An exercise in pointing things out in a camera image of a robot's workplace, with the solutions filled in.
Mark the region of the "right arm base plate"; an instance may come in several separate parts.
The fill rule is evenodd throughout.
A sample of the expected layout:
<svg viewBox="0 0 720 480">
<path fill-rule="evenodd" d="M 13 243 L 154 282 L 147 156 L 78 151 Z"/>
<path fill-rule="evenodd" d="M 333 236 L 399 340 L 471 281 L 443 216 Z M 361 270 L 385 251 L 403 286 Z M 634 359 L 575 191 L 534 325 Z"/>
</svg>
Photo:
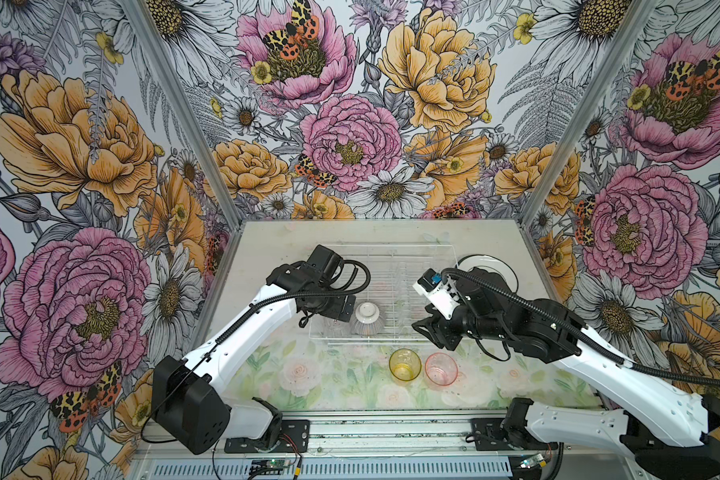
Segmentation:
<svg viewBox="0 0 720 480">
<path fill-rule="evenodd" d="M 515 422 L 500 418 L 473 418 L 471 432 L 465 437 L 468 444 L 474 444 L 477 451 L 539 450 L 555 451 L 557 442 L 541 442 L 533 437 L 522 421 Z"/>
</svg>

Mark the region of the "amber glass cup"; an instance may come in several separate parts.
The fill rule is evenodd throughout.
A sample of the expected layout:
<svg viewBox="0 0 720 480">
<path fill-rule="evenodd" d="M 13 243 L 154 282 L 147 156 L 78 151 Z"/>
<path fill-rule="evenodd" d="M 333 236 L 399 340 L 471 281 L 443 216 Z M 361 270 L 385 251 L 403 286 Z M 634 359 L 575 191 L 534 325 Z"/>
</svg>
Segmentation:
<svg viewBox="0 0 720 480">
<path fill-rule="evenodd" d="M 408 348 L 395 350 L 389 358 L 388 366 L 393 377 L 402 382 L 415 380 L 422 370 L 420 357 Z"/>
</svg>

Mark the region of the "plate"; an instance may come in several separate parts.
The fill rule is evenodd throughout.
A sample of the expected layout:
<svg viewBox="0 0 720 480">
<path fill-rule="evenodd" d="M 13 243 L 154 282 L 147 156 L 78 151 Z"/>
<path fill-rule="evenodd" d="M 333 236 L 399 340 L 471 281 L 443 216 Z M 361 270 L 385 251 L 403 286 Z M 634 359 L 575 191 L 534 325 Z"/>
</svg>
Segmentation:
<svg viewBox="0 0 720 480">
<path fill-rule="evenodd" d="M 518 292 L 519 282 L 515 271 L 509 264 L 496 257 L 481 254 L 467 255 L 458 260 L 456 266 L 467 272 L 478 268 L 489 273 L 499 274 L 512 293 Z"/>
</svg>

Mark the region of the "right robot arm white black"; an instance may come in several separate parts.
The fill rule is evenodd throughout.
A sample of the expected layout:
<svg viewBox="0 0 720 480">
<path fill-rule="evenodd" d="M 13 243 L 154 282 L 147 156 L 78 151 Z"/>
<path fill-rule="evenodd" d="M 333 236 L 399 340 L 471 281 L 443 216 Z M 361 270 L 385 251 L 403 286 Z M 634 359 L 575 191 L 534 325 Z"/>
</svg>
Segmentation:
<svg viewBox="0 0 720 480">
<path fill-rule="evenodd" d="M 497 273 L 429 269 L 413 289 L 429 315 L 412 327 L 436 347 L 499 341 L 510 354 L 567 372 L 617 405 L 589 411 L 515 398 L 482 438 L 526 450 L 548 444 L 609 450 L 658 479 L 720 475 L 720 440 L 712 435 L 720 427 L 719 398 L 676 387 L 669 372 L 630 360 L 562 304 L 512 293 Z"/>
</svg>

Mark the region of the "pink glass cup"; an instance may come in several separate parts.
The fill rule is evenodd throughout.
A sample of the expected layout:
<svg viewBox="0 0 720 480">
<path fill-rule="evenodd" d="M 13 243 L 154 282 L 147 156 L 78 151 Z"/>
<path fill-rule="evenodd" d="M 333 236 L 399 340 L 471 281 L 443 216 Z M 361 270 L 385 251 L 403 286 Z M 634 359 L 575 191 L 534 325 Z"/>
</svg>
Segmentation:
<svg viewBox="0 0 720 480">
<path fill-rule="evenodd" d="M 433 353 L 425 361 L 424 370 L 431 383 L 439 387 L 453 384 L 459 374 L 456 361 L 445 353 Z"/>
</svg>

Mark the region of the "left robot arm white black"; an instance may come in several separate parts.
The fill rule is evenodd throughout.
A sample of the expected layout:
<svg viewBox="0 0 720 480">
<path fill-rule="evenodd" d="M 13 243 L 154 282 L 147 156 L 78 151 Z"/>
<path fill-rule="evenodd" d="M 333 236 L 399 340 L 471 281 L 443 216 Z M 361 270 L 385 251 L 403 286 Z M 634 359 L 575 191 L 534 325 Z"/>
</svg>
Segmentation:
<svg viewBox="0 0 720 480">
<path fill-rule="evenodd" d="M 238 370 L 284 322 L 314 316 L 349 322 L 356 297 L 371 283 L 363 263 L 326 246 L 309 258 L 274 269 L 257 295 L 221 332 L 176 359 L 163 358 L 153 371 L 151 420 L 195 455 L 226 439 L 273 448 L 282 414 L 265 400 L 225 400 Z"/>
</svg>

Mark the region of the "clear glass cup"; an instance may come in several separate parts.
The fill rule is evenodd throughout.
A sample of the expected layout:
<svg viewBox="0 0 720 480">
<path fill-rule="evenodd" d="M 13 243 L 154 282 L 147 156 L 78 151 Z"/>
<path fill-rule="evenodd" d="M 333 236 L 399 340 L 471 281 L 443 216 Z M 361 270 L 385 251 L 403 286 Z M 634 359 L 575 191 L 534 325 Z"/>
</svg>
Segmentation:
<svg viewBox="0 0 720 480">
<path fill-rule="evenodd" d="M 348 322 L 324 319 L 322 335 L 326 339 L 341 339 L 349 337 L 351 335 L 351 325 Z"/>
</svg>

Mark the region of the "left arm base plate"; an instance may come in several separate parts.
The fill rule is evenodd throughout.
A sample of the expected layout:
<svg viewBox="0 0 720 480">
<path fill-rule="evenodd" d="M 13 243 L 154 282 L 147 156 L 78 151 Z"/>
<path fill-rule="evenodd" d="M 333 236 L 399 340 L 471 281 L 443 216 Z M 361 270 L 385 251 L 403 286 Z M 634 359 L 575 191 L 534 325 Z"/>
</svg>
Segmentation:
<svg viewBox="0 0 720 480">
<path fill-rule="evenodd" d="M 269 445 L 265 440 L 228 438 L 223 451 L 227 454 L 306 453 L 309 447 L 311 422 L 291 419 L 281 422 L 281 429 Z"/>
</svg>

